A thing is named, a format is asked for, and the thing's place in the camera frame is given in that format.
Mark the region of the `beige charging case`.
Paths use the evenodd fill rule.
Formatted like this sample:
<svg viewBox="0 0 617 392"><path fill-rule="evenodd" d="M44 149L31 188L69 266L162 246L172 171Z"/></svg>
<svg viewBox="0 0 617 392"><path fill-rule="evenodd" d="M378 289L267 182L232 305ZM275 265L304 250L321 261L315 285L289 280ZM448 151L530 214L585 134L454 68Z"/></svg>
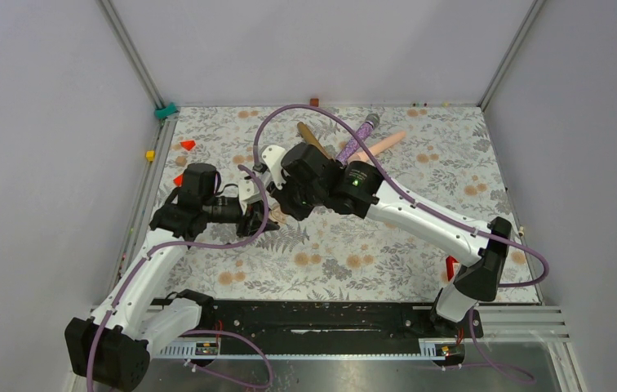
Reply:
<svg viewBox="0 0 617 392"><path fill-rule="evenodd" d="M270 212L270 219L278 225L285 225L287 222L287 216L280 210L272 210Z"/></svg>

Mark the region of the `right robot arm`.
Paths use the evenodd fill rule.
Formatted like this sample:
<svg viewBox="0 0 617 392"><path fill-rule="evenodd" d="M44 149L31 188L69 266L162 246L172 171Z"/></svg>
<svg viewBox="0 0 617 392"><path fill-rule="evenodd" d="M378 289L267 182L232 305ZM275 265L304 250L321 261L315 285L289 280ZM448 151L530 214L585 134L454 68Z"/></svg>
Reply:
<svg viewBox="0 0 617 392"><path fill-rule="evenodd" d="M457 335L470 309L496 298L508 256L508 220L470 220L463 229L465 217L418 198L377 167L343 164L307 143L292 149L270 145L259 158L269 170L268 191L284 214L301 221L315 207L325 207L394 225L452 256L459 270L437 294L426 322L438 335Z"/></svg>

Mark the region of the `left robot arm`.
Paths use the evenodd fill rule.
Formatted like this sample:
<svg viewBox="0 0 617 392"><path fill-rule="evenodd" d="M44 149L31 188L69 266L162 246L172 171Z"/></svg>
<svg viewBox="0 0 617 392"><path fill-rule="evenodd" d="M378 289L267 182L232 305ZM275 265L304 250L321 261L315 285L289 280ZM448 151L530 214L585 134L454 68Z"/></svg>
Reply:
<svg viewBox="0 0 617 392"><path fill-rule="evenodd" d="M204 336L215 327L213 299L179 294L158 314L147 317L158 287L191 248L211 249L196 238L209 224L234 224L244 247L269 229L267 187L272 179L246 173L238 195L225 197L220 173L206 163L189 165L181 183L153 214L149 231L126 273L85 319L73 318L64 331L73 372L96 384L132 391L143 380L153 356L191 330Z"/></svg>

